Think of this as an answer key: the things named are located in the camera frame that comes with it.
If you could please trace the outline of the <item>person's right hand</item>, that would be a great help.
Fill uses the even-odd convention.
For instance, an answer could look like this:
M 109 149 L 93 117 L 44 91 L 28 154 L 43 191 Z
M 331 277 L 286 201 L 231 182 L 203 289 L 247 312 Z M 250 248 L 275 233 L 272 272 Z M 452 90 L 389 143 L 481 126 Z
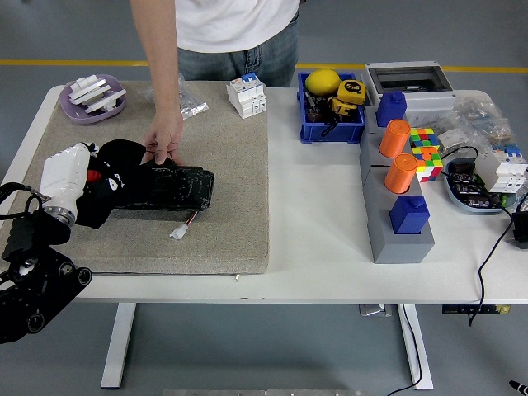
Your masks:
M 181 166 L 183 161 L 179 153 L 179 145 L 182 131 L 183 119 L 179 111 L 156 111 L 142 140 L 142 145 L 145 147 L 142 162 L 153 160 L 157 165 L 162 165 L 170 159 Z

